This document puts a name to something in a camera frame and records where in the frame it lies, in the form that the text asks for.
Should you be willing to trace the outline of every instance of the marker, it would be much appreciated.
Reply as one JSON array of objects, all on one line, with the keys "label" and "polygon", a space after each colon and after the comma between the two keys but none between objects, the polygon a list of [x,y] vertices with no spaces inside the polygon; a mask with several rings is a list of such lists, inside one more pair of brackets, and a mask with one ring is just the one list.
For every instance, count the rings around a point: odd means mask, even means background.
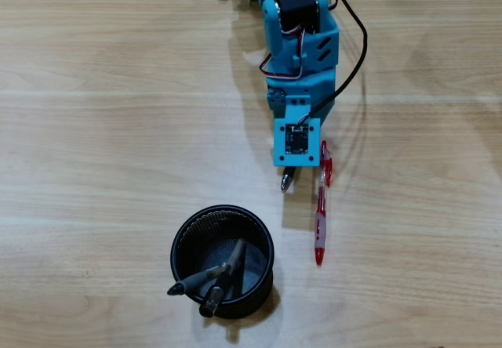
[{"label": "marker", "polygon": [[317,212],[315,213],[315,262],[322,265],[326,244],[326,194],[331,186],[333,160],[326,146],[326,141],[321,145],[321,177],[319,180],[319,194],[317,199]]},{"label": "marker", "polygon": [[198,288],[201,285],[204,285],[208,281],[216,278],[219,274],[223,272],[225,269],[226,263],[220,264],[219,266],[215,266],[213,268],[209,268],[208,270],[198,272],[196,274],[190,275],[189,277],[184,278],[183,280],[177,281],[175,285],[173,285],[169,291],[167,291],[168,295],[184,295],[185,293],[191,291],[192,289]]},{"label": "marker", "polygon": [[220,305],[221,301],[223,301],[223,298],[232,286],[232,274],[239,266],[238,259],[241,257],[245,247],[246,241],[239,239],[227,261],[227,264],[225,265],[224,271],[218,276],[216,282],[211,286],[211,288],[209,288],[201,306],[198,308],[198,312],[203,317],[211,318],[216,312],[216,309]]}]

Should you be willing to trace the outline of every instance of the wood grain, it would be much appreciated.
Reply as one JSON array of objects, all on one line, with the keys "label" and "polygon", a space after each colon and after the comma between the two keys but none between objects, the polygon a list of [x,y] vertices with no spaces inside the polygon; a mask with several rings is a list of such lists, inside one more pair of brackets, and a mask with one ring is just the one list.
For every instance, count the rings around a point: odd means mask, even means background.
[{"label": "wood grain", "polygon": [[[502,0],[349,0],[362,73],[282,195],[247,1],[0,0],[2,348],[502,346]],[[343,29],[338,78],[361,35]],[[166,297],[180,225],[255,212],[275,288],[241,321]]]}]

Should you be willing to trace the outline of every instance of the black cable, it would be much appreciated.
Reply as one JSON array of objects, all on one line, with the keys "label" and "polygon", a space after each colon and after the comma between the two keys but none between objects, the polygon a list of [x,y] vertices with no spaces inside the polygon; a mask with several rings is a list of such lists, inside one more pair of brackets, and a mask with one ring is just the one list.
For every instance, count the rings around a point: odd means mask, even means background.
[{"label": "black cable", "polygon": [[352,80],[354,79],[355,75],[358,73],[359,69],[362,66],[362,63],[364,62],[364,59],[366,58],[366,53],[368,52],[368,32],[366,31],[366,28],[362,24],[362,21],[358,18],[358,16],[355,14],[354,10],[351,8],[351,5],[348,4],[347,0],[341,0],[344,4],[344,6],[347,8],[347,11],[351,14],[352,18],[355,20],[355,22],[358,24],[358,26],[361,28],[362,31],[362,52],[361,52],[361,57],[359,58],[359,61],[354,67],[354,70],[352,70],[351,74],[348,75],[348,78],[345,80],[345,82],[335,91],[335,93],[331,96],[326,97],[323,101],[318,103],[316,106],[311,108],[311,111],[309,112],[308,115],[302,117],[298,123],[296,124],[297,126],[302,125],[306,120],[308,120],[310,117],[312,117],[314,114],[319,112],[322,108],[324,108],[327,104],[331,103],[333,100],[335,100],[347,87],[349,84],[351,84]]}]

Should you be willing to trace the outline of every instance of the black mesh pen holder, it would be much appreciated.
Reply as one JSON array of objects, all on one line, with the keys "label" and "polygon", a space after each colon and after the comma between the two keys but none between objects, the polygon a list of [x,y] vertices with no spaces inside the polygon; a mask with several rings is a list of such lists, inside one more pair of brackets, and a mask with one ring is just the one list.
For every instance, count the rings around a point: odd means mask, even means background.
[{"label": "black mesh pen holder", "polygon": [[[270,294],[274,243],[268,229],[250,211],[234,205],[215,205],[188,219],[171,248],[171,270],[178,281],[227,261],[239,238],[246,240],[246,253],[234,273],[234,284],[216,310],[217,317],[246,317],[258,310]],[[187,296],[200,304],[213,283]]]}]

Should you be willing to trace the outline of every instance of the robotic arm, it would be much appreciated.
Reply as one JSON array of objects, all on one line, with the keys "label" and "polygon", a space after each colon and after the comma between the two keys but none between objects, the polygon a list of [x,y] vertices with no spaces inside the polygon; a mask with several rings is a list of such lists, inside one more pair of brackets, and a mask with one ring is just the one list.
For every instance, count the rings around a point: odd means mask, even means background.
[{"label": "robotic arm", "polygon": [[[350,80],[335,90],[340,32],[329,11],[336,4],[329,5],[329,0],[258,2],[270,49],[260,69],[267,77],[267,101],[274,114],[274,165],[285,167],[284,190],[296,167],[319,166],[322,123]],[[360,26],[365,33],[362,63],[366,31]]]}]

